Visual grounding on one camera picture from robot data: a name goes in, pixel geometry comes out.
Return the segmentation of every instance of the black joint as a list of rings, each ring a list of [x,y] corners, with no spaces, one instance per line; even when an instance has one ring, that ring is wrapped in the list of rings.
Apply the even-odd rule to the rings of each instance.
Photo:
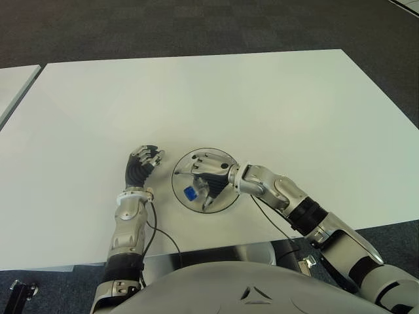
[[[130,155],[125,171],[125,184],[127,186],[144,187],[145,180],[153,172],[154,167],[151,164],[143,165],[138,161],[137,156]]]
[[[301,203],[288,216],[291,227],[302,235],[309,234],[327,216],[319,203],[311,198],[304,198]]]
[[[365,276],[370,271],[380,266],[382,265],[377,264],[374,260],[372,260],[371,257],[363,257],[358,260],[354,266],[352,266],[351,270],[349,271],[349,277],[360,287]]]
[[[227,186],[228,179],[227,176],[218,176],[211,173],[203,173],[200,175],[207,183],[209,187],[208,196],[211,198],[216,198]]]
[[[139,281],[144,270],[143,256],[135,253],[121,253],[111,256],[105,266],[102,283],[113,280]]]
[[[358,287],[343,277],[343,275],[339,273],[339,271],[333,267],[333,265],[330,264],[323,255],[320,255],[320,262],[333,280],[335,280],[343,290],[348,291],[349,293],[356,293],[358,291]]]

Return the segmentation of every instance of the white table top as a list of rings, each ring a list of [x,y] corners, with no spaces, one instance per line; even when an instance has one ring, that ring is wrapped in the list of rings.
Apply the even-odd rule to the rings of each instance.
[[[0,69],[0,124],[40,70],[39,65]]]
[[[177,201],[173,167],[200,147],[288,175],[353,228],[418,218],[419,130],[341,50],[55,63],[0,132],[0,269],[104,261],[144,143],[166,150],[147,186],[182,251],[283,238],[246,195],[210,215]],[[150,254],[173,252],[157,233]]]

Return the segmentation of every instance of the black cable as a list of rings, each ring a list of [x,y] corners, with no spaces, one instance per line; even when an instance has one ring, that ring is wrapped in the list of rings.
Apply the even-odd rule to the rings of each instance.
[[[277,258],[277,259],[276,259],[276,262],[277,262],[277,263],[279,263],[279,262],[280,262],[280,260],[281,260],[282,258],[286,257],[288,254],[291,254],[291,253],[294,253],[294,252],[298,252],[299,250],[300,250],[300,249],[298,248],[298,249],[295,249],[295,250],[292,250],[292,251],[286,252],[285,254],[282,254],[279,258]]]
[[[277,260],[277,262],[281,259],[281,258],[283,258],[285,255],[287,255],[287,254],[291,254],[291,253],[293,253],[293,252],[297,252],[297,251],[299,251],[301,248],[300,248],[300,246],[298,245],[298,244],[296,244],[295,243],[295,241],[293,240],[293,239],[291,239],[284,231],[282,231],[282,229],[280,228],[280,227],[278,227],[273,221],[272,221],[272,219],[270,219],[269,218],[269,216],[263,211],[263,209],[262,209],[262,207],[259,205],[259,203],[256,201],[256,199],[253,197],[253,195],[250,195],[250,197],[251,197],[251,199],[255,202],[255,204],[256,204],[256,206],[261,210],[261,212],[262,212],[262,214],[266,217],[266,219],[268,219],[269,220],[269,222],[277,229],[277,230],[279,230],[287,239],[288,239],[288,241],[290,241],[290,242],[292,242],[292,243],[294,243],[296,246],[297,246],[297,249],[295,249],[295,250],[292,250],[292,251],[289,251],[289,252],[287,252],[287,253],[285,253],[285,254],[283,254],[283,255],[281,255],[279,258],[277,258],[276,260]],[[276,209],[273,209],[274,211],[275,211],[275,213],[277,213],[277,214],[279,214],[280,215],[280,213],[276,210]]]
[[[150,225],[150,222],[148,222],[147,221],[147,225],[150,227],[150,228],[154,228],[153,226],[151,226]],[[181,253],[181,250],[180,250],[180,248],[177,246],[177,243],[176,243],[176,241],[168,234],[168,233],[166,233],[165,231],[163,231],[163,230],[161,230],[161,229],[159,229],[159,228],[156,228],[156,230],[157,231],[159,231],[159,232],[161,232],[162,234],[164,234],[166,237],[168,237],[169,239],[170,239],[170,241],[172,241],[172,243],[175,245],[175,247],[176,247],[176,249],[177,249],[177,253],[178,253],[178,255],[179,255],[179,263],[180,263],[180,266],[181,266],[181,268],[183,268],[183,259],[182,259],[182,253]]]
[[[139,280],[141,281],[141,284],[143,285],[143,288],[145,288],[147,285],[145,284],[145,281],[144,281],[143,272],[139,273]]]
[[[145,257],[145,255],[147,254],[147,251],[148,251],[148,250],[149,250],[149,248],[150,248],[151,242],[153,242],[153,240],[155,239],[155,235],[156,235],[156,228],[157,228],[157,214],[156,214],[156,209],[155,209],[155,206],[154,206],[154,204],[153,204],[153,203],[150,203],[150,204],[151,204],[151,209],[153,210],[153,215],[154,215],[154,217],[155,217],[155,227],[154,227],[154,229],[153,229],[153,234],[151,235],[151,238],[150,238],[150,240],[149,240],[149,242],[148,242],[147,246],[145,247],[145,249],[144,249],[144,251],[143,251],[143,258],[144,258],[144,257]],[[145,284],[145,281],[144,281],[144,276],[143,276],[143,272],[142,272],[142,271],[139,273],[139,279],[141,280],[141,284],[143,285],[143,288],[145,288],[147,285]]]
[[[151,235],[150,241],[148,242],[147,246],[145,247],[143,251],[143,256],[147,254],[147,251],[150,248],[151,242],[153,242],[153,240],[155,239],[156,229],[157,229],[157,214],[156,214],[155,205],[153,203],[150,203],[150,205],[151,205],[151,209],[153,210],[153,215],[155,217],[155,226],[153,228],[153,234]]]

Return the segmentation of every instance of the gray carpet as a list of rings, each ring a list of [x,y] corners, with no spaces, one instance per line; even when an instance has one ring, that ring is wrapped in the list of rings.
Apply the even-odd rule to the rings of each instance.
[[[386,0],[2,0],[0,7],[0,68],[341,48],[419,126],[419,19]],[[419,277],[418,221],[360,233],[387,263]],[[101,271],[0,272],[0,311],[17,277],[40,285],[25,313],[88,313]],[[320,267],[313,272],[331,282]]]

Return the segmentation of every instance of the round plate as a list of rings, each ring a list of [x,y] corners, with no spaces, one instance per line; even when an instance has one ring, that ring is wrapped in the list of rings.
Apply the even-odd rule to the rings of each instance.
[[[228,206],[234,203],[238,198],[238,194],[234,190],[234,187],[231,184],[228,184],[224,190],[214,199],[214,201],[207,206],[204,210],[202,206],[205,202],[205,199],[208,195],[208,188],[206,183],[202,179],[196,179],[192,174],[175,174],[178,173],[178,169],[191,168],[196,159],[193,156],[197,153],[210,152],[218,156],[226,158],[226,162],[229,164],[236,164],[236,160],[226,152],[215,148],[200,148],[189,152],[184,155],[180,161],[177,162],[175,169],[172,173],[172,188],[175,193],[176,198],[188,209],[196,211],[197,213],[210,214],[223,211]],[[190,201],[185,193],[184,189],[189,186],[193,186],[197,191],[198,196]]]

